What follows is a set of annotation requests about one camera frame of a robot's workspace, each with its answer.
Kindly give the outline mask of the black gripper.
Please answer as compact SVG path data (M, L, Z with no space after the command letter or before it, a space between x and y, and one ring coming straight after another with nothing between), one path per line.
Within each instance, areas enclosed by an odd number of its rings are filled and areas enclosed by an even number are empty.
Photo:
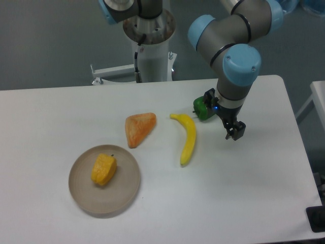
M208 109L213 110L222 121L226 129L225 139L232 138L234 141L240 139L245 132L246 125L242 121L237 121L237 115L240 111L238 108L225 108L219 103L218 98L215 97L215 89L211 88L204 93L203 103Z

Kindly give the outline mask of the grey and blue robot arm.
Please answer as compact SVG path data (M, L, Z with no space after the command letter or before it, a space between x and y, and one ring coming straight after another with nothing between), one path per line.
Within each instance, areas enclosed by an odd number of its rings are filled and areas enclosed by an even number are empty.
M200 120L217 115L226 137L237 140L246 128L237 115L261 67L260 54L249 43L279 29L283 11L276 1L223 1L223 5L227 18L200 16L187 33L192 47L218 76L216 88L205 92L194 111ZM163 2L99 1L99 6L109 24L123 24L132 42L136 82L167 81L168 42L176 22Z

